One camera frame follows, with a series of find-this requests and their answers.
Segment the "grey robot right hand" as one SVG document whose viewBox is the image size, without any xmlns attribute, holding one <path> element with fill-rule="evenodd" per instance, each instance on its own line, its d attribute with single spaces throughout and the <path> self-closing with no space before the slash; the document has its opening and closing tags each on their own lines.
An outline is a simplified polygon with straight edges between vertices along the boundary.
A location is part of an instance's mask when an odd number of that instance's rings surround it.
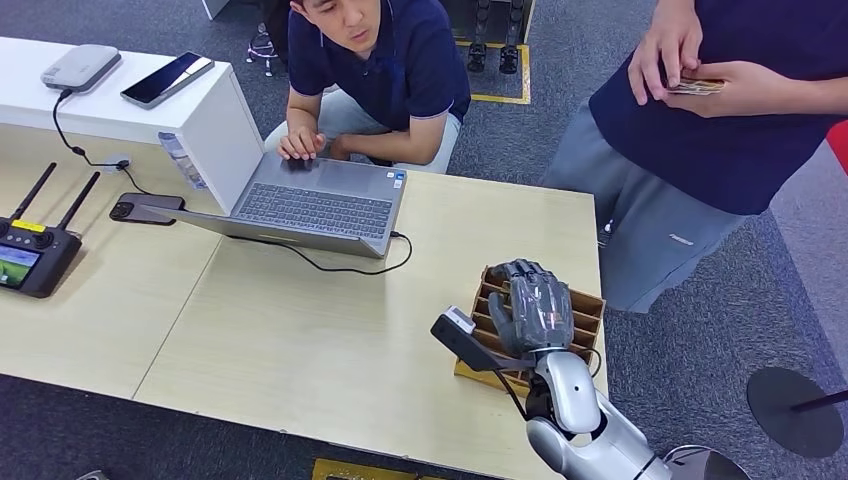
<svg viewBox="0 0 848 480">
<path fill-rule="evenodd" d="M 574 338 L 568 285 L 527 259 L 498 264 L 491 273 L 509 286 L 509 308 L 503 295 L 493 292 L 488 297 L 489 314 L 505 351 L 524 357 L 538 350 L 567 349 Z"/>
</svg>

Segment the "person's left hand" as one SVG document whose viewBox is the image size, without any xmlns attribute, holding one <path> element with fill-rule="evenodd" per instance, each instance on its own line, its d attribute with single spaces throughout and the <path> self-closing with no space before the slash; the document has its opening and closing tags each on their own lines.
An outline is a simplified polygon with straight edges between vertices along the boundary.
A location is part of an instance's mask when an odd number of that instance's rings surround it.
<svg viewBox="0 0 848 480">
<path fill-rule="evenodd" d="M 724 87 L 705 96 L 669 94 L 663 102 L 703 118 L 795 114 L 799 84 L 761 65 L 743 62 L 701 64 L 686 75 L 721 80 Z"/>
</svg>

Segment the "person's right hand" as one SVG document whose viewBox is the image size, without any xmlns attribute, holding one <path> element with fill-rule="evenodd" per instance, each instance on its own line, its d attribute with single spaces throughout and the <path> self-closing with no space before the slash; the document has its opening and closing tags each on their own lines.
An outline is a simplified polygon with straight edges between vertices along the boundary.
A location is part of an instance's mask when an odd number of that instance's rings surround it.
<svg viewBox="0 0 848 480">
<path fill-rule="evenodd" d="M 699 65 L 702 27 L 693 0 L 657 2 L 648 30 L 632 53 L 627 77 L 639 106 L 664 100 L 685 69 Z"/>
<path fill-rule="evenodd" d="M 314 160 L 325 146 L 323 134 L 301 126 L 281 137 L 277 153 L 284 160 Z"/>
</svg>

